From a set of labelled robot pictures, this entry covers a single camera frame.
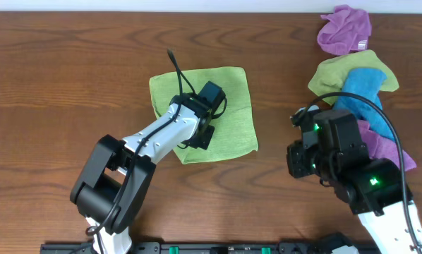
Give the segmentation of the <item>light green cloth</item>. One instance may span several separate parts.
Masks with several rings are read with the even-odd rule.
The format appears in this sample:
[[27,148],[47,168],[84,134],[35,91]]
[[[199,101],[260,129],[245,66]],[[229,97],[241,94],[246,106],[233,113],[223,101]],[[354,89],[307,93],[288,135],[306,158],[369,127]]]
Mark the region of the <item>light green cloth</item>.
[[250,92],[244,69],[225,66],[187,70],[183,74],[197,92],[208,81],[220,86],[226,94],[227,104],[218,109],[222,115],[210,122],[215,131],[206,150],[191,147],[174,149],[181,163],[218,162],[235,159],[258,150]]

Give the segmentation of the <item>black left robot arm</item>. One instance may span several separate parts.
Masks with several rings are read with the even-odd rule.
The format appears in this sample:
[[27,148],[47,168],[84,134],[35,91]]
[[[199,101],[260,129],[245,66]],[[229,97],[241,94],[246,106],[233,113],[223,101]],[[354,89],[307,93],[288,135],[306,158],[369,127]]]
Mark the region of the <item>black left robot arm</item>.
[[225,95],[183,93],[145,129],[117,140],[105,135],[73,185],[70,201],[86,218],[93,253],[128,253],[129,226],[138,214],[157,164],[179,144],[207,149]]

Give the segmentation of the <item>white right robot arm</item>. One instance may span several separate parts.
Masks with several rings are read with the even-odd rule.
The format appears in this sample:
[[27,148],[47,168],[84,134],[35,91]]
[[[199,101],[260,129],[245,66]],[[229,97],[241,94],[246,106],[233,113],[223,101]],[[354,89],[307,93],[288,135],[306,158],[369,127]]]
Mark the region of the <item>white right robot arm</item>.
[[289,173],[316,175],[356,215],[381,253],[422,253],[422,226],[409,187],[397,165],[371,159],[361,140],[287,148]]

